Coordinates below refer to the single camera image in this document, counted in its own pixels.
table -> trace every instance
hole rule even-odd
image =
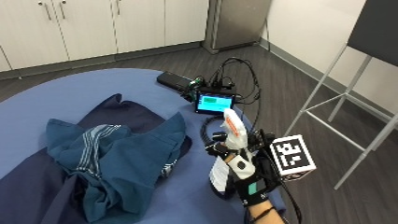
[[[138,223],[242,223],[243,209],[235,197],[219,199],[208,186],[208,172],[215,160],[203,151],[199,126],[210,116],[194,113],[192,106],[155,82],[160,71],[143,69],[98,70],[54,79],[22,91],[0,104],[0,178],[38,149],[45,147],[47,119],[77,123],[90,109],[110,95],[146,106],[168,119],[178,111],[192,139],[166,181],[158,185],[150,207]],[[212,123],[208,133],[220,131]],[[284,209],[279,194],[270,196]]]

black cable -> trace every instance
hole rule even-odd
[[[224,66],[226,64],[230,64],[230,63],[238,63],[238,61],[231,61],[231,62],[228,62],[228,61],[231,61],[231,58],[227,58],[227,59],[223,61],[223,63],[220,64],[220,66],[219,66],[218,69],[215,70],[214,74],[211,75],[211,77],[210,77],[210,79],[208,79],[208,83],[210,83],[210,85],[212,85],[214,78],[218,77],[218,73],[219,73],[220,69],[223,69],[223,66]]]
[[[243,100],[243,108],[240,110],[240,114],[239,114],[239,120],[242,121],[242,118],[243,118],[243,114],[244,114],[244,107],[246,107],[246,104],[244,104],[244,100]]]
[[[224,78],[227,78],[228,81],[232,82],[232,79],[230,77],[222,77],[220,80],[223,80]]]
[[[255,127],[255,124],[256,124],[256,121],[258,121],[258,117],[259,117],[259,110],[260,110],[260,89],[258,89],[258,109],[256,109],[256,114],[255,114],[255,120],[254,120],[254,123],[252,123],[251,129],[250,129],[250,133],[252,132],[252,130],[254,130],[254,127]]]
[[[260,92],[260,89],[258,89],[258,93],[256,93],[256,95],[254,96],[254,99],[252,99],[252,101],[251,101],[250,103],[244,103],[244,100],[243,100],[243,102],[236,101],[236,102],[235,102],[235,105],[250,105],[251,103],[254,103],[256,100],[259,100],[259,92]]]
[[[206,119],[200,124],[199,137],[200,137],[200,141],[203,142],[204,145],[211,142],[211,140],[207,136],[207,125],[208,125],[208,123],[211,123],[216,119],[223,119],[223,116],[222,115],[215,115],[211,118]]]
[[[290,222],[287,221],[287,219],[284,217],[282,217],[282,220],[283,220],[284,224],[290,224]]]
[[[244,63],[246,66],[247,66],[248,69],[250,69],[250,72],[251,72],[251,77],[252,77],[254,86],[252,86],[252,88],[251,88],[250,93],[248,93],[244,97],[242,97],[242,99],[246,99],[246,98],[254,93],[255,87],[259,88],[259,86],[258,86],[258,81],[256,81],[256,76],[255,76],[255,72],[254,72],[254,69],[252,69],[252,67],[251,67],[251,63],[250,63],[247,60],[240,60],[239,58],[235,58],[235,57],[231,57],[231,58],[228,58],[228,59],[230,59],[230,60],[235,60],[235,61],[238,61],[238,62],[240,62],[240,63]]]
[[[291,204],[294,205],[294,211],[295,211],[295,216],[296,216],[298,224],[300,224],[300,221],[302,221],[302,215],[300,215],[300,210],[299,210],[298,204],[296,204],[296,202],[295,202],[295,200],[294,200],[294,196],[291,195],[291,193],[290,193],[290,191],[288,191],[288,189],[287,189],[287,186],[286,186],[286,184],[284,184],[284,182],[283,182],[283,180],[282,180],[282,176],[279,175],[279,173],[278,173],[278,171],[276,171],[275,164],[274,164],[274,161],[272,161],[272,159],[271,159],[268,153],[266,152],[266,150],[264,150],[263,148],[262,148],[262,150],[263,150],[262,153],[266,155],[266,157],[267,157],[267,159],[268,159],[268,161],[270,161],[270,164],[271,164],[274,173],[275,173],[276,176],[278,176],[278,181],[279,181],[279,183],[280,183],[280,185],[282,185],[282,188],[284,189],[284,191],[286,191],[286,193],[287,193],[287,196],[288,196],[288,198],[290,198]]]
[[[238,61],[236,59],[238,58],[235,58],[235,57],[231,57],[231,58],[228,58],[228,59],[231,59],[231,60],[234,60],[234,61],[231,61],[231,62],[227,62],[224,65],[227,65],[227,64],[230,64],[230,63],[240,63],[240,61]],[[250,61],[248,60],[242,60],[242,61],[244,61],[250,66],[251,66],[251,63],[250,63]],[[222,66],[222,68],[220,68],[220,78],[219,78],[219,80],[222,80],[222,78],[223,78],[223,68],[224,68],[224,65]]]

white metal frame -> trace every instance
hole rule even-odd
[[[336,183],[335,186],[334,186],[334,189],[338,189],[338,188],[340,187],[340,185],[343,184],[343,182],[344,182],[345,179],[348,178],[351,172],[353,171],[353,169],[355,169],[356,166],[359,165],[360,161],[367,157],[369,151],[371,151],[371,150],[373,151],[373,150],[379,147],[379,145],[381,144],[381,142],[383,142],[384,139],[387,138],[389,132],[393,130],[395,125],[396,125],[396,123],[398,123],[398,113],[396,113],[396,114],[393,115],[393,117],[391,118],[388,115],[385,115],[385,114],[384,114],[383,112],[380,112],[377,109],[375,109],[372,106],[367,105],[365,103],[363,103],[360,100],[357,100],[355,97],[352,97],[352,96],[349,95],[349,91],[351,91],[353,85],[356,84],[357,79],[359,79],[359,77],[361,76],[363,71],[364,71],[364,69],[365,69],[365,67],[367,67],[367,65],[368,65],[368,63],[369,63],[369,59],[371,59],[371,57],[369,57],[368,55],[365,56],[365,58],[364,58],[364,60],[363,60],[363,62],[361,62],[361,65],[360,65],[360,67],[359,67],[359,69],[357,69],[357,71],[356,71],[356,74],[355,74],[352,80],[349,81],[349,85],[347,86],[344,93],[339,94],[338,96],[332,97],[330,100],[327,100],[327,101],[319,103],[318,105],[314,105],[314,106],[311,106],[311,107],[307,107],[308,104],[310,104],[310,102],[311,102],[311,99],[312,99],[312,97],[314,97],[314,95],[315,95],[315,93],[316,93],[316,91],[318,91],[318,89],[319,89],[320,86],[323,85],[324,79],[326,79],[326,77],[328,76],[328,74],[330,74],[330,72],[331,72],[331,70],[332,70],[332,68],[334,68],[334,66],[335,66],[335,64],[336,64],[336,62],[338,62],[338,60],[339,60],[339,58],[340,58],[342,53],[343,53],[344,50],[345,50],[345,48],[347,48],[347,43],[343,45],[342,49],[338,51],[338,54],[336,54],[336,56],[335,56],[335,58],[334,58],[334,60],[332,60],[332,62],[331,62],[331,66],[328,67],[328,69],[327,69],[327,71],[326,71],[323,77],[320,78],[320,80],[319,80],[319,82],[318,82],[318,84],[316,84],[316,86],[315,86],[315,88],[314,88],[314,90],[312,90],[312,93],[311,93],[311,95],[310,95],[310,97],[308,97],[306,103],[303,104],[300,110],[298,111],[298,114],[296,114],[296,116],[295,116],[295,118],[294,118],[294,121],[292,121],[292,123],[291,123],[291,125],[290,125],[287,131],[284,132],[284,135],[283,135],[283,136],[286,136],[286,135],[288,134],[288,132],[291,131],[291,129],[292,129],[292,127],[294,127],[294,125],[295,125],[295,123],[296,123],[299,117],[300,117],[300,115],[306,113],[306,114],[310,115],[310,117],[314,118],[320,124],[323,124],[323,125],[324,125],[324,126],[334,132],[334,133],[336,133],[336,134],[338,134],[338,135],[339,135],[339,136],[340,136],[348,143],[351,143],[359,150],[361,150],[361,154],[360,154],[360,156],[357,157],[356,161],[353,162],[353,164],[351,165],[349,169],[348,169],[347,172],[344,173],[343,177],[339,179],[338,183]],[[335,108],[334,108],[334,110],[332,110],[332,112],[331,112],[331,115],[330,115],[330,117],[328,117],[328,121],[332,120],[332,118],[334,118],[334,116],[335,116],[335,114],[336,114],[336,111],[338,111],[340,105],[343,104],[343,102],[345,101],[345,99],[349,99],[349,100],[353,101],[356,104],[361,105],[364,108],[367,108],[368,110],[371,110],[375,114],[377,114],[379,116],[381,116],[384,119],[388,119],[388,123],[387,123],[387,125],[384,126],[383,130],[377,133],[377,135],[375,136],[373,140],[371,141],[369,145],[368,145],[365,148],[360,147],[352,140],[348,139],[348,137],[347,137],[345,135],[343,135],[340,132],[338,132],[327,122],[324,122],[319,117],[316,117],[316,116],[310,112],[311,109],[316,108],[318,106],[320,106],[320,105],[323,105],[323,104],[326,104],[326,103],[328,103],[328,102],[331,102],[331,101],[334,101],[334,100],[336,100],[336,99],[339,99],[339,102],[336,103],[336,106],[335,106]]]

cabinet door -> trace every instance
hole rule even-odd
[[[202,41],[208,0],[164,1],[164,46]]]
[[[13,69],[67,60],[49,0],[1,0],[0,43]]]
[[[0,46],[0,72],[9,71],[9,63]]]
[[[51,0],[70,60],[115,53],[109,0]]]
[[[118,52],[162,47],[163,0],[110,1]]]

black panel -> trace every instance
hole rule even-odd
[[[398,1],[367,0],[348,46],[398,66]]]

